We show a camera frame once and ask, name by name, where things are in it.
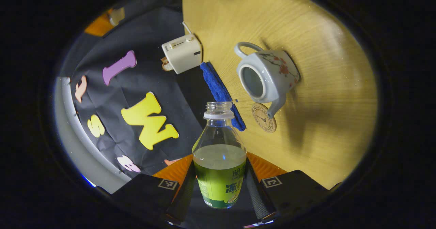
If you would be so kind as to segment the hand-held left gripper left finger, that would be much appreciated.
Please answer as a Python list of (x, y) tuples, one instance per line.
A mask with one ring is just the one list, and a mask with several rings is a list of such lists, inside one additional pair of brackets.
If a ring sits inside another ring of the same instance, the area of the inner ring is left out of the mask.
[(193, 155), (154, 175), (139, 174), (111, 195), (123, 210), (150, 223), (183, 222), (195, 182)]

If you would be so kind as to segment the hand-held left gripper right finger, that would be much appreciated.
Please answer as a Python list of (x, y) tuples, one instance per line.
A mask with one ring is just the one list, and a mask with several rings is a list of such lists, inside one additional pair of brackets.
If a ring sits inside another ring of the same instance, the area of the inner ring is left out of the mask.
[(301, 170), (286, 172), (247, 152), (247, 187), (258, 219), (293, 218), (322, 202), (329, 190)]

